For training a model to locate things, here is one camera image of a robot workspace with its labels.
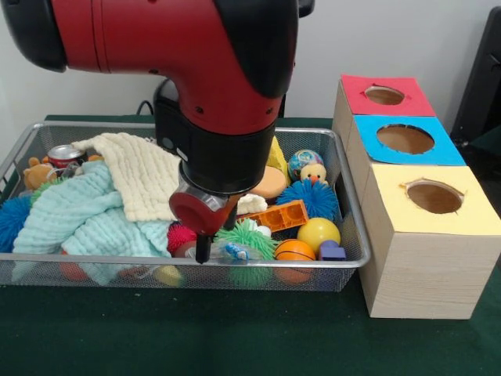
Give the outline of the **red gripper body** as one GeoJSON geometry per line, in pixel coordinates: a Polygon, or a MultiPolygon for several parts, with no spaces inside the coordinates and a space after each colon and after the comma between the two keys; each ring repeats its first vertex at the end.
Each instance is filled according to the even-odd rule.
{"type": "Polygon", "coordinates": [[[238,200],[238,196],[218,197],[203,193],[199,197],[187,192],[176,192],[169,204],[184,226],[197,234],[214,235],[226,223],[238,200]]]}

